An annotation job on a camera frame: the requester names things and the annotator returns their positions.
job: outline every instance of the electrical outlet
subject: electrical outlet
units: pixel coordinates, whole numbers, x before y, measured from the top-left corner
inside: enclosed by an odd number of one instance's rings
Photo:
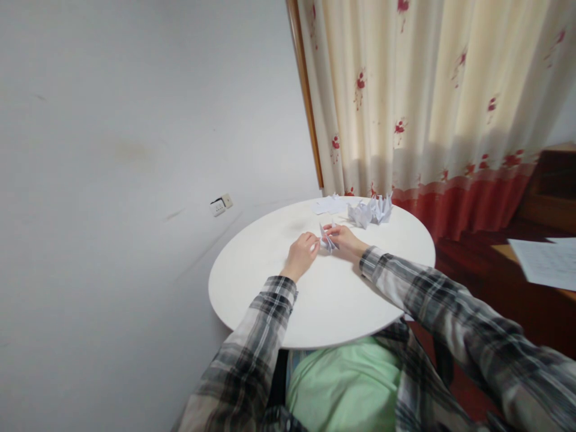
[[[226,211],[226,207],[224,206],[224,201],[222,198],[218,198],[216,201],[210,203],[210,211],[214,217]]]
[[[228,194],[222,195],[222,201],[224,201],[224,206],[226,206],[226,208],[230,208],[234,205],[232,198],[230,198],[230,195]]]

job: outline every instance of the plaid shirt sleeve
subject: plaid shirt sleeve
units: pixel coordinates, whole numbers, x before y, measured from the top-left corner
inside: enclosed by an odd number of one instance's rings
[[[521,430],[573,430],[576,362],[536,347],[522,327],[441,272],[371,247],[362,273],[444,343],[466,374]]]
[[[173,430],[258,429],[297,294],[291,279],[268,278],[202,375]]]

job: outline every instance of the floral curtain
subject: floral curtain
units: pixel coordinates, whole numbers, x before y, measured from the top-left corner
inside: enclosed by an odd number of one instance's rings
[[[299,0],[325,193],[436,240],[510,221],[576,77],[576,2]]]

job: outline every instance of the folded paper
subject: folded paper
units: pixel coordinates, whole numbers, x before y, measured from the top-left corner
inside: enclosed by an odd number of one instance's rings
[[[332,228],[334,228],[335,226],[336,224],[334,223],[334,221],[332,221]],[[338,246],[334,244],[332,239],[326,235],[326,232],[324,231],[322,224],[320,224],[320,245],[324,249],[327,249],[329,253],[332,253],[334,249],[340,249]]]
[[[372,198],[368,204],[358,203],[356,207],[348,204],[348,217],[366,229],[370,222],[380,225],[390,222],[392,215],[392,193],[384,198],[382,195]]]
[[[386,195],[384,198],[379,195],[378,198],[370,200],[370,208],[372,210],[372,222],[380,225],[381,223],[390,222],[392,215],[392,193]]]
[[[338,194],[333,194],[324,198],[318,199],[312,204],[312,211],[316,214],[330,213],[336,214],[341,213],[346,210],[347,203],[346,200],[341,199]]]

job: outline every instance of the tabletop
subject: tabletop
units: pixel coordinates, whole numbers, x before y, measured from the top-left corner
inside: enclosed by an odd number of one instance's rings
[[[354,205],[357,197],[342,197]],[[388,223],[367,229],[349,221],[347,212],[316,215],[311,205],[299,202],[269,213],[240,231],[214,262],[208,292],[218,317],[230,329],[241,322],[246,309],[269,276],[286,262],[290,245],[306,231],[320,235],[320,224],[332,221],[350,227],[363,242],[391,254],[434,266],[436,251],[422,223],[394,206]],[[361,276],[353,262],[336,250],[321,249],[311,268],[298,281],[298,299],[286,329],[283,348],[316,349],[355,340],[390,325],[403,312],[388,302]]]

